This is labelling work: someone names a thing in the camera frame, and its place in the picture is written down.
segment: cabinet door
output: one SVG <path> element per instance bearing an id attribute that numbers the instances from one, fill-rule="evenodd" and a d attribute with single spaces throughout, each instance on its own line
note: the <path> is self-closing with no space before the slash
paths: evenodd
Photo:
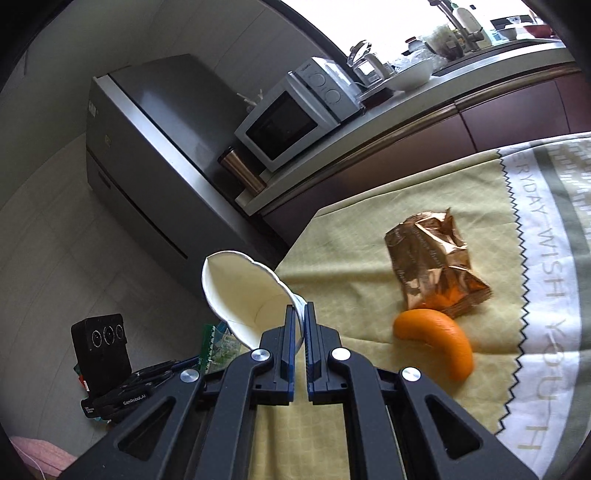
<path id="1" fill-rule="evenodd" d="M 292 245 L 322 207 L 473 153 L 470 135 L 461 117 L 455 115 L 335 174 L 265 215 L 264 219 Z"/>
<path id="2" fill-rule="evenodd" d="M 466 109 L 462 117 L 478 151 L 569 133 L 553 80 Z"/>
<path id="3" fill-rule="evenodd" d="M 582 73 L 556 79 L 572 134 L 591 130 L 591 85 Z"/>

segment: pink cloth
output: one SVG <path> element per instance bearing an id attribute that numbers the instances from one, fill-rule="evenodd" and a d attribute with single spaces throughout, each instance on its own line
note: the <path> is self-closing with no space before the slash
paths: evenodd
<path id="1" fill-rule="evenodd" d="M 23 462 L 33 468 L 40 468 L 47 475 L 59 476 L 76 460 L 75 456 L 45 440 L 10 437 L 10 441 Z"/>

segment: faucet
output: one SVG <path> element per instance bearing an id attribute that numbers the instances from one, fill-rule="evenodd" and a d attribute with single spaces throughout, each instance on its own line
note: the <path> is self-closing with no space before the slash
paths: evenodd
<path id="1" fill-rule="evenodd" d="M 429 0 L 429 4 L 434 7 L 439 7 L 445 16 L 449 19 L 449 21 L 453 24 L 454 27 L 457 28 L 460 35 L 463 37 L 464 41 L 466 42 L 466 46 L 470 51 L 479 51 L 480 47 L 476 43 L 479 40 L 484 40 L 484 35 L 482 34 L 482 29 L 478 32 L 470 33 L 468 30 L 464 28 L 464 26 L 460 23 L 460 21 L 453 16 L 453 11 L 448 5 L 448 1 L 446 0 Z"/>

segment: orange slice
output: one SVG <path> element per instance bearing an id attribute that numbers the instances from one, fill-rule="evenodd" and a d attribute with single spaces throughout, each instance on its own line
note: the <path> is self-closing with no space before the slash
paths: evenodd
<path id="1" fill-rule="evenodd" d="M 474 370 L 472 347 L 464 331 L 444 313 L 430 309 L 402 312 L 394 320 L 394 335 L 422 340 L 447 357 L 452 380 L 463 382 Z"/>

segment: window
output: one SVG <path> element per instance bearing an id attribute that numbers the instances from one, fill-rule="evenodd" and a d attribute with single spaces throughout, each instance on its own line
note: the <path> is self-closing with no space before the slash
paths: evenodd
<path id="1" fill-rule="evenodd" d="M 447 18 L 428 0 L 283 0 L 332 40 L 343 54 L 369 40 L 382 61 L 393 61 L 407 49 L 405 40 L 430 33 Z M 520 0 L 456 0 L 484 25 L 497 18 L 529 15 Z"/>

